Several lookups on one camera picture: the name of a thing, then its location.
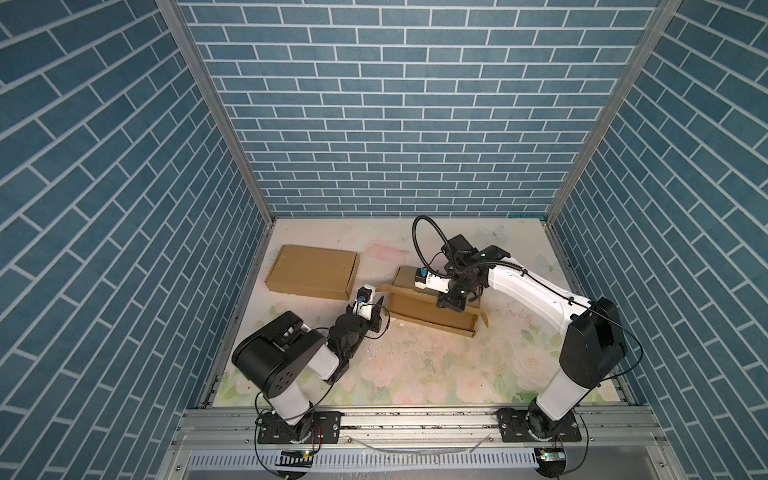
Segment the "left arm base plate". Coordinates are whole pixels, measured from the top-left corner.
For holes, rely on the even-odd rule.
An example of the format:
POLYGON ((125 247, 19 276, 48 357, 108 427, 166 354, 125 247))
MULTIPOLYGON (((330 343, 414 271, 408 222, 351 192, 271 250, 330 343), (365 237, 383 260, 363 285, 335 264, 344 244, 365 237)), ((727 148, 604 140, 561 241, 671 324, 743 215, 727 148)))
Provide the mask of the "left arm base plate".
POLYGON ((305 414, 294 425, 287 423, 279 415, 263 412, 258 420, 259 444, 337 444, 339 440, 342 413, 339 411, 320 411, 305 414))

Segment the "aluminium front rail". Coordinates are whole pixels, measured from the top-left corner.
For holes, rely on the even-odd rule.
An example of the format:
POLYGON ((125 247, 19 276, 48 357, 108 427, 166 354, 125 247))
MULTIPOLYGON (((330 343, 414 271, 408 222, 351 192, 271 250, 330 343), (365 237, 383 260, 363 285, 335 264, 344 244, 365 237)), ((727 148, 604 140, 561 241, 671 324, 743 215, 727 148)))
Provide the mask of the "aluminium front rail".
POLYGON ((244 408, 190 410, 160 467, 163 479, 680 479, 683 469, 651 409, 595 404, 580 407, 580 442, 505 443, 495 406, 332 407, 343 417, 337 444, 259 444, 257 414, 244 408), (385 453, 449 453, 479 448, 531 448, 536 469, 432 469, 357 473, 188 471, 191 454, 279 450, 312 457, 324 450, 366 448, 385 453))

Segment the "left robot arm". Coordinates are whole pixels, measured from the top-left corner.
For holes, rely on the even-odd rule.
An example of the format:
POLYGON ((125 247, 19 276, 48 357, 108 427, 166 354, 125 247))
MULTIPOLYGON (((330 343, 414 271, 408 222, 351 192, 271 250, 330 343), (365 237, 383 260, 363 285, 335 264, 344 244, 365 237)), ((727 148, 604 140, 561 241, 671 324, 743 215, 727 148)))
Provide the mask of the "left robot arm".
POLYGON ((311 328, 286 311, 240 342, 232 363, 272 407, 261 422, 265 441, 298 443, 317 431, 316 404, 301 391, 298 376, 308 369, 334 385, 363 341, 380 336, 388 315, 381 299, 359 295, 330 327, 311 328))

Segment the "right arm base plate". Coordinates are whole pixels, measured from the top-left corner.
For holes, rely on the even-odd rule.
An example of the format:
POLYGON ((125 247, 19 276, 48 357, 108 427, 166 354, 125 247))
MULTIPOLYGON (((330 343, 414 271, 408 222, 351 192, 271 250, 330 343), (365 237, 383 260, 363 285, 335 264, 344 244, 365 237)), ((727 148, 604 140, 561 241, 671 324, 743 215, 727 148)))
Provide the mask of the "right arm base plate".
POLYGON ((505 443, 580 442, 582 434, 573 411, 560 420, 551 420, 539 411, 500 408, 495 412, 501 439, 505 443))

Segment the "brown cardboard box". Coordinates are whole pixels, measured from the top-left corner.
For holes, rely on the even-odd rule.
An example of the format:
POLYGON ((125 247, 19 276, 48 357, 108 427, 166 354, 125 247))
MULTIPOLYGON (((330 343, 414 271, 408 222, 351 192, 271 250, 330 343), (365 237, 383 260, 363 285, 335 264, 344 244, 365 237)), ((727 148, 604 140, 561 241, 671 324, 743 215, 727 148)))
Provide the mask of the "brown cardboard box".
POLYGON ((356 252, 284 245, 265 284, 272 292, 346 301, 352 295, 359 263, 356 252))

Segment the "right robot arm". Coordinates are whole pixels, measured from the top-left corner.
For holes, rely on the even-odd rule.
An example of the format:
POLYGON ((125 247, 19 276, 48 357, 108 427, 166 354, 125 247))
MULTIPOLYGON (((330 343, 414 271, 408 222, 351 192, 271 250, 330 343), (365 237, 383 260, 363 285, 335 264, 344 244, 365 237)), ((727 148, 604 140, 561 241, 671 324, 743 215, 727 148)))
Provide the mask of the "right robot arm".
POLYGON ((438 293, 437 306, 463 312, 486 289, 504 293, 527 306, 562 335, 559 368, 526 414, 530 434, 549 440, 570 425, 574 407, 626 356, 624 330, 616 305, 601 298, 575 295, 510 260, 505 250, 472 247, 462 235, 448 240, 441 252, 443 273, 429 265, 419 269, 415 284, 438 293))

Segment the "cardboard stack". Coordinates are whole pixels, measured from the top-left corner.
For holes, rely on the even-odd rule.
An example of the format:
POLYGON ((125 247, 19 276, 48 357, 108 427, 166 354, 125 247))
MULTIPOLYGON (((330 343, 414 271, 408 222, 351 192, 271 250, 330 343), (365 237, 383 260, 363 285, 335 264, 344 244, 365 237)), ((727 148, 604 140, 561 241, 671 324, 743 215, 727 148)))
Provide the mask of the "cardboard stack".
POLYGON ((388 295, 386 307, 394 319, 469 338, 475 336, 479 322, 489 326, 479 300, 469 303, 461 313, 439 307, 437 292, 415 286, 416 271, 414 266, 401 266, 392 284, 377 288, 388 295))

